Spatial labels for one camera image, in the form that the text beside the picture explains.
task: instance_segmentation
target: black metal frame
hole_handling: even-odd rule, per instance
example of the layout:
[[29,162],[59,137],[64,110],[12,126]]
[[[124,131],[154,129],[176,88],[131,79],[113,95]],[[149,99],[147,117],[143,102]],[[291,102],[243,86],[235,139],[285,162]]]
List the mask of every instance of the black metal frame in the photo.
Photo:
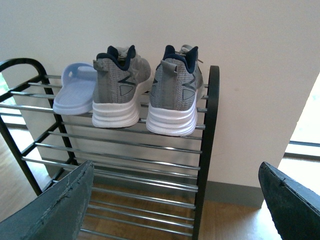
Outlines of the black metal frame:
[[[119,180],[119,179],[125,179],[128,181],[133,182],[134,184],[140,184],[140,185],[148,185],[148,186],[157,186],[157,187],[165,187],[169,188],[172,190],[178,190],[178,191],[183,191],[183,192],[190,192],[191,194],[194,194],[194,204],[189,204],[189,203],[183,203],[183,202],[173,202],[173,201],[167,201],[165,199],[156,199],[153,197],[147,197],[147,196],[139,196],[136,194],[131,194],[131,193],[126,193],[126,192],[117,192],[117,191],[112,191],[112,190],[107,190],[107,189],[100,189],[100,188],[93,188],[93,191],[98,191],[98,192],[106,192],[106,193],[111,193],[111,194],[116,194],[120,196],[125,196],[128,198],[136,198],[136,199],[143,199],[147,201],[152,201],[152,202],[157,202],[157,203],[162,203],[162,204],[170,204],[170,205],[176,205],[179,207],[185,207],[188,209],[193,209],[194,211],[194,218],[192,219],[193,225],[191,227],[192,233],[183,233],[179,231],[174,231],[174,230],[165,230],[167,232],[171,233],[178,233],[182,234],[185,236],[192,237],[192,240],[198,239],[199,235],[199,230],[200,230],[200,222],[201,222],[201,217],[202,217],[202,210],[203,210],[203,204],[204,204],[204,199],[205,199],[205,191],[206,191],[206,184],[207,184],[207,179],[208,179],[208,173],[209,173],[209,166],[210,166],[210,159],[211,159],[211,153],[212,153],[212,146],[213,146],[213,141],[214,141],[214,135],[215,135],[215,129],[216,129],[216,122],[217,122],[217,115],[218,115],[218,103],[219,103],[219,84],[220,84],[220,79],[219,79],[219,67],[218,66],[211,66],[210,67],[210,73],[209,73],[209,84],[207,86],[208,88],[208,94],[207,96],[203,97],[203,99],[206,100],[206,106],[205,108],[198,108],[197,111],[198,113],[203,113],[204,114],[204,124],[197,124],[196,129],[202,131],[202,137],[192,137],[192,136],[186,136],[184,138],[190,139],[190,140],[201,140],[201,147],[200,150],[188,150],[188,149],[181,149],[181,148],[172,148],[172,147],[162,147],[158,145],[151,145],[151,144],[140,144],[140,143],[128,143],[127,141],[120,141],[120,140],[111,140],[111,139],[100,139],[100,138],[91,138],[91,137],[86,137],[86,136],[81,136],[81,135],[74,135],[74,134],[68,134],[66,130],[67,125],[74,125],[74,126],[80,126],[84,128],[92,128],[93,126],[90,125],[82,125],[78,123],[72,123],[72,122],[64,122],[63,118],[61,115],[55,114],[52,110],[53,107],[53,98],[54,98],[54,93],[52,88],[56,87],[50,84],[49,79],[50,78],[57,78],[56,76],[51,76],[47,75],[44,67],[36,60],[30,59],[30,58],[17,58],[17,59],[10,59],[7,61],[0,62],[0,72],[3,70],[14,66],[14,65],[19,65],[19,64],[28,64],[32,65],[38,72],[38,76],[18,85],[17,87],[11,88],[8,92],[0,96],[0,107],[7,107],[7,108],[12,108],[12,109],[21,109],[21,110],[29,110],[29,111],[38,111],[38,112],[44,112],[44,113],[52,113],[55,118],[55,123],[50,126],[43,134],[41,134],[37,139],[34,140],[34,142],[28,146],[25,150],[19,151],[16,143],[14,142],[13,138],[11,137],[11,134],[8,130],[8,127],[0,117],[0,132],[3,135],[5,141],[7,142],[10,150],[12,151],[16,161],[20,165],[22,171],[26,175],[28,181],[30,182],[31,186],[33,187],[35,193],[37,195],[41,194],[43,191],[45,191],[48,187],[50,187],[52,184],[57,182],[57,179],[59,176],[64,172],[65,169],[74,169],[75,166],[72,165],[78,165],[78,161],[82,161],[83,159],[80,159],[76,157],[75,153],[84,153],[84,154],[91,154],[93,156],[102,156],[102,157],[107,157],[107,158],[115,158],[115,159],[123,159],[123,160],[128,160],[128,161],[134,161],[134,162],[140,162],[140,163],[146,163],[146,164],[155,164],[155,165],[163,165],[163,166],[171,166],[174,168],[181,168],[181,169],[191,169],[193,171],[197,171],[196,175],[187,175],[187,174],[181,174],[177,172],[171,172],[171,171],[166,171],[166,170],[157,170],[157,169],[150,169],[144,166],[132,166],[130,170],[128,170],[128,174],[123,173],[123,172],[118,172],[117,167],[123,167],[121,164],[110,164],[108,169],[105,170],[102,167],[96,167],[96,174],[97,175],[104,175],[107,176],[108,178],[111,178],[111,180]],[[38,83],[41,83],[42,87],[45,90],[45,95],[39,96],[39,94],[25,94],[21,93],[21,91],[26,90],[30,86],[38,85]],[[31,96],[31,97],[41,97],[41,98],[47,98],[49,101],[49,104],[51,106],[50,108],[36,108],[32,106],[5,106],[4,104],[1,104],[4,100],[14,96],[14,95],[23,95],[23,96]],[[148,104],[141,104],[143,107],[147,107]],[[82,114],[81,117],[91,117],[90,113]],[[146,120],[145,119],[140,119],[139,123],[145,124]],[[141,133],[141,134],[153,134],[148,131],[140,131],[140,130],[134,130],[134,129],[117,129],[117,131],[122,131],[122,132],[129,132],[129,133]],[[48,145],[48,144],[43,144],[42,142],[50,135],[58,135],[63,139],[64,146],[53,146],[53,145]],[[101,153],[101,152],[90,152],[90,151],[84,151],[81,149],[75,149],[71,145],[70,138],[83,138],[83,139],[88,139],[88,140],[94,140],[94,141],[103,141],[103,142],[110,142],[110,143],[117,143],[117,144],[128,144],[131,146],[137,146],[137,147],[144,147],[144,148],[156,148],[160,150],[166,150],[166,151],[178,151],[178,152],[184,152],[184,153],[190,153],[190,154],[199,154],[199,162],[198,166],[189,166],[189,165],[184,165],[184,164],[176,164],[176,163],[170,163],[168,164],[167,162],[162,162],[162,161],[152,161],[149,159],[142,159],[142,158],[135,158],[135,157],[127,157],[123,155],[115,155],[115,154],[110,154],[110,153]],[[58,160],[54,159],[45,159],[42,158],[42,161],[40,161],[43,164],[48,164],[48,165],[53,165],[56,167],[59,167],[59,170],[57,173],[52,177],[51,181],[49,184],[41,190],[37,181],[35,180],[32,172],[30,171],[26,161],[34,161],[32,159],[27,159],[26,156],[28,153],[30,153],[34,148],[49,148],[49,149],[56,149],[56,150],[61,150],[61,151],[67,151],[68,153],[68,159],[65,162],[61,162]],[[133,171],[136,170],[141,170],[141,171],[149,171],[149,175],[133,175]],[[162,174],[169,174],[173,175],[172,178],[175,178],[176,176],[183,177],[185,176],[187,179],[191,179],[195,184],[186,184],[183,182],[172,182],[167,179],[155,179],[151,176],[156,176],[158,172],[161,172]],[[138,218],[145,218],[142,217],[141,215],[136,214],[135,217]],[[178,225],[180,227],[186,227],[190,229],[189,224],[183,224],[183,223],[177,223],[177,222],[171,222],[167,221],[169,224],[173,225]],[[138,223],[130,223],[136,226],[141,226]],[[150,227],[153,229],[158,229],[158,230],[163,230],[157,227]],[[99,236],[105,236],[108,237],[109,235],[105,233],[99,233],[99,232],[94,232],[86,229],[82,229],[82,232],[85,233],[91,233],[94,235],[99,235]]]

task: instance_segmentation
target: baseboard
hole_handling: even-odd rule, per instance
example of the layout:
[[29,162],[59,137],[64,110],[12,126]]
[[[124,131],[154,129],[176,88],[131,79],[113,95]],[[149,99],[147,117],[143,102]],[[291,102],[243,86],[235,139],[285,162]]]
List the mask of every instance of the baseboard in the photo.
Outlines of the baseboard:
[[205,199],[214,202],[261,208],[264,195],[260,187],[208,181]]

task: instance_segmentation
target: rack shelf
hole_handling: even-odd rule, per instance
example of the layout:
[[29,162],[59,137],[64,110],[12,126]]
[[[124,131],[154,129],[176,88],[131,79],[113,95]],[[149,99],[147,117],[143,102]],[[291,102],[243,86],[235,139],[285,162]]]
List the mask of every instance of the rack shelf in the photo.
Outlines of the rack shelf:
[[[34,142],[22,151],[2,117],[0,132],[37,195],[79,164],[93,161],[94,186],[78,239],[198,239],[218,114],[219,67],[210,67],[194,133],[171,137],[149,132],[145,116],[129,128],[104,129],[92,125],[90,112],[55,114],[53,99],[61,88],[60,76],[47,75],[30,58],[0,62],[0,72],[21,64],[31,65],[38,75],[1,95],[0,108],[21,110],[22,115],[34,112],[38,120],[49,115],[52,121],[40,134],[30,129]],[[13,96],[22,98],[22,104],[2,103]],[[141,100],[142,115],[149,105],[146,101]],[[35,149],[41,159],[29,156]],[[44,189],[27,162],[47,167],[51,180]]]

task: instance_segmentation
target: shoe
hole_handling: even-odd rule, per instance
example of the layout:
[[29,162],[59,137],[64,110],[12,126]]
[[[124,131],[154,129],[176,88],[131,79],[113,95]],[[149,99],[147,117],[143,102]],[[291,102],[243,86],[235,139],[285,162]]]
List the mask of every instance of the shoe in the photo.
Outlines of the shoe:
[[93,61],[97,81],[93,91],[92,123],[99,128],[124,128],[140,118],[139,96],[150,90],[153,82],[147,60],[132,45],[109,46]]
[[80,115],[92,110],[97,71],[92,64],[75,62],[62,72],[62,88],[53,100],[53,111],[61,115]]
[[196,103],[205,92],[198,67],[198,47],[166,46],[150,92],[146,128],[168,136],[187,136],[197,125]]

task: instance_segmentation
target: white wall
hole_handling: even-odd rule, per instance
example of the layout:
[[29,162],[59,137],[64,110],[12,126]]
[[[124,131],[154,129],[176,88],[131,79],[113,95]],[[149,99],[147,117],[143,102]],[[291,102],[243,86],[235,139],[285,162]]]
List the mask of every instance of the white wall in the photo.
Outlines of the white wall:
[[320,71],[320,2],[3,1],[0,60],[29,57],[50,74],[135,44],[155,68],[167,44],[199,46],[201,70],[220,67],[209,180],[258,187],[278,166]]

